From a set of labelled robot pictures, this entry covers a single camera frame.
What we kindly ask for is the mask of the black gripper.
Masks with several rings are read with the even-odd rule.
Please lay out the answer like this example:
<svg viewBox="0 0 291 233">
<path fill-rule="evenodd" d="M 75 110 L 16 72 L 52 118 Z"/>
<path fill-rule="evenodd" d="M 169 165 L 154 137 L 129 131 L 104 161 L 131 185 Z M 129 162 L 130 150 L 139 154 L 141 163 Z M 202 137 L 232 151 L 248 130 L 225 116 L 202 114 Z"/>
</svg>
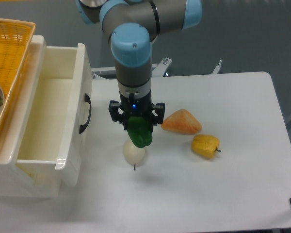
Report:
<svg viewBox="0 0 291 233">
<path fill-rule="evenodd" d="M 123 125 L 124 130 L 128 129 L 128 119 L 130 117 L 142 117 L 151 122 L 151 130 L 164 121 L 165 103 L 152 104 L 151 93 L 137 99 L 125 97 L 120 94 L 121 103 L 111 100 L 109 103 L 109 113 L 113 122 Z"/>
</svg>

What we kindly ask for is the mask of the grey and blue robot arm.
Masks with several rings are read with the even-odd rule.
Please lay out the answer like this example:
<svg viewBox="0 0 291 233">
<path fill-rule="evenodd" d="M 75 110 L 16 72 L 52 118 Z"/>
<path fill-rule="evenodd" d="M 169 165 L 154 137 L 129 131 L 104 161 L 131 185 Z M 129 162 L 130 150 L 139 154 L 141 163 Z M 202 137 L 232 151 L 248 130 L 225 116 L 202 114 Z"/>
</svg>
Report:
<svg viewBox="0 0 291 233">
<path fill-rule="evenodd" d="M 151 100 L 152 42 L 160 35 L 196 26 L 202 18 L 199 0 L 79 0 L 85 23 L 99 23 L 110 46 L 120 102 L 111 101 L 114 122 L 126 131 L 152 132 L 162 124 L 164 103 Z"/>
</svg>

